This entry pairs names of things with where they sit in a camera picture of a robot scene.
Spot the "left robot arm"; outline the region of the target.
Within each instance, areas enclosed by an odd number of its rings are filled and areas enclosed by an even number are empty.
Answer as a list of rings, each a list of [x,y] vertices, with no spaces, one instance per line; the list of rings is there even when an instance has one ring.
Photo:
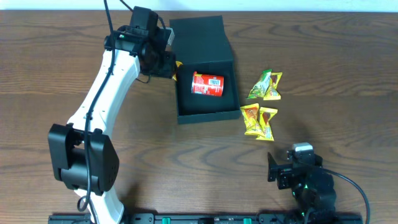
[[[168,51],[174,32],[154,11],[134,7],[128,25],[104,40],[100,70],[66,124],[54,124],[48,142],[54,177],[79,197],[76,215],[51,215],[50,223],[129,223],[114,183],[119,157],[111,136],[116,117],[139,75],[171,79],[177,72]]]

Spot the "yellow biscuit packet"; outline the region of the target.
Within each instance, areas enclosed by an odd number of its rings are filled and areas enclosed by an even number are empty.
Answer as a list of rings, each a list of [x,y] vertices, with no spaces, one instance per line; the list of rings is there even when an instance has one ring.
[[[175,62],[175,71],[174,71],[174,74],[172,75],[172,79],[175,81],[177,81],[177,73],[178,73],[178,69],[181,65],[183,65],[182,62],[180,62],[180,61]]]

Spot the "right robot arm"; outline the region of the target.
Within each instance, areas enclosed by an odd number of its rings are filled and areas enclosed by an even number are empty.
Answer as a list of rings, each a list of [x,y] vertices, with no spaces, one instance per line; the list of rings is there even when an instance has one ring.
[[[299,223],[326,223],[335,214],[336,192],[333,177],[322,171],[322,157],[307,142],[296,143],[287,151],[290,164],[277,164],[267,154],[268,182],[277,182],[280,190],[291,190],[298,205]]]

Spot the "red Pringles can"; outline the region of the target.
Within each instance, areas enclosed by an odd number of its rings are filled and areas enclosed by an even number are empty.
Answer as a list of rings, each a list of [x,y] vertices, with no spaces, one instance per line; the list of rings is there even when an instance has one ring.
[[[193,73],[192,93],[221,97],[223,94],[223,88],[224,77],[198,72]]]

